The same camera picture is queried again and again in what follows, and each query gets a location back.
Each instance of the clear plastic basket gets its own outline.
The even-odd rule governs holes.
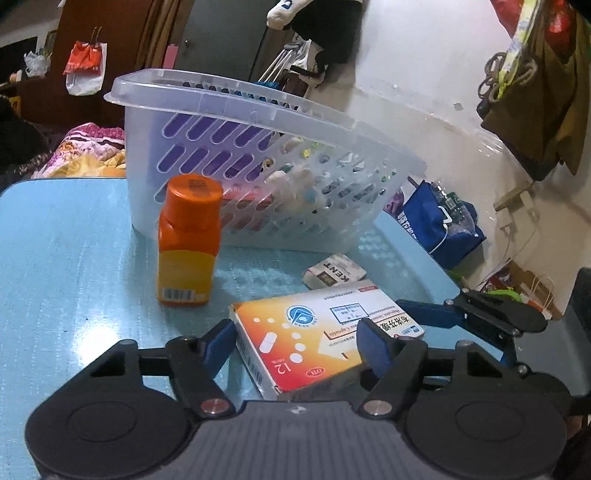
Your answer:
[[[342,252],[423,162],[367,124],[252,83],[178,70],[115,79],[133,226],[154,237],[166,184],[221,182],[223,242]]]

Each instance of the table surface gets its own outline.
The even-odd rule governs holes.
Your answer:
[[[348,255],[393,299],[442,303],[458,293],[385,213]],[[156,245],[131,227],[125,180],[33,180],[9,188],[0,197],[0,479],[37,477],[23,440],[27,417],[115,342],[133,338],[153,348],[201,335],[233,301],[305,291],[304,270],[325,257],[222,247],[210,302],[166,307],[155,298]],[[440,348],[475,339],[458,327],[426,330],[425,340]],[[236,406],[260,398],[236,351],[216,381]],[[166,379],[145,383],[170,393]]]

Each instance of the blue circular logo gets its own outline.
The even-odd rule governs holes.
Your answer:
[[[287,318],[294,325],[300,325],[302,327],[314,325],[316,323],[316,317],[314,312],[308,307],[302,305],[294,305],[287,309]]]

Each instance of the orange bottle cap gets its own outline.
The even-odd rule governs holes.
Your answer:
[[[173,226],[206,230],[216,225],[223,189],[215,180],[201,175],[178,175],[168,181],[162,211]]]

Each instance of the white plastic bag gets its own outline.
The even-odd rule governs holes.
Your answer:
[[[25,55],[25,65],[28,77],[44,77],[49,70],[49,58],[30,51]]]
[[[86,96],[100,92],[105,78],[107,66],[107,44],[101,43],[103,58],[100,65],[100,73],[68,73],[66,75],[66,89],[70,95]]]

